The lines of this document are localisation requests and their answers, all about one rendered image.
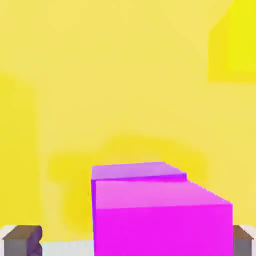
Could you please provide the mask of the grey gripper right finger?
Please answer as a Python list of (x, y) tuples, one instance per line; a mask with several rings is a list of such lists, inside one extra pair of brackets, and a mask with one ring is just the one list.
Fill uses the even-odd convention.
[(233, 226), (233, 256), (256, 256), (256, 228), (243, 224)]

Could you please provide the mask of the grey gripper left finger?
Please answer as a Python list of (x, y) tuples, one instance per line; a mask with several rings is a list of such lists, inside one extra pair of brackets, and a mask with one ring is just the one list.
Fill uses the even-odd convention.
[(40, 225), (4, 225), (0, 228), (0, 256), (43, 256)]

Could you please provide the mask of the small purple cube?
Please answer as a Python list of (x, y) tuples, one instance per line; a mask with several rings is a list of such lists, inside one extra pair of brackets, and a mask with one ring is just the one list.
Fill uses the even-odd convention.
[[(140, 162), (123, 163), (110, 165), (95, 165), (92, 167), (91, 174), (91, 205), (92, 205), (92, 231), (94, 256), (97, 255), (97, 236), (96, 236), (96, 208), (97, 208), (97, 182), (99, 181), (118, 181), (128, 182), (134, 185), (135, 182), (184, 182), (187, 181), (187, 174), (165, 162)], [(117, 208), (138, 208), (143, 206), (146, 199), (141, 199), (143, 189), (139, 186), (138, 190), (131, 188), (119, 199), (110, 198), (111, 203), (117, 203)]]

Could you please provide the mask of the small magenta cube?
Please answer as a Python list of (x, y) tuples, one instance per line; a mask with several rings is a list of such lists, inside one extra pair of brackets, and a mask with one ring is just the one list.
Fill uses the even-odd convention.
[(233, 206), (189, 181), (97, 181), (94, 256), (233, 256)]

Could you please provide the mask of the small yellow cube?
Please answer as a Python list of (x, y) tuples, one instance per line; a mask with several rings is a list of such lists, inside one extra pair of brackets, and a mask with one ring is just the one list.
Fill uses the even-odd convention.
[(208, 80), (256, 85), (256, 0), (233, 0), (210, 29)]

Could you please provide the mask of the large yellow box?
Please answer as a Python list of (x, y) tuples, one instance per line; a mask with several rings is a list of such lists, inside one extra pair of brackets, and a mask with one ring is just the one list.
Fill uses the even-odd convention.
[(92, 166), (166, 162), (256, 226), (256, 85), (208, 79), (234, 0), (0, 0), (0, 227), (90, 240)]

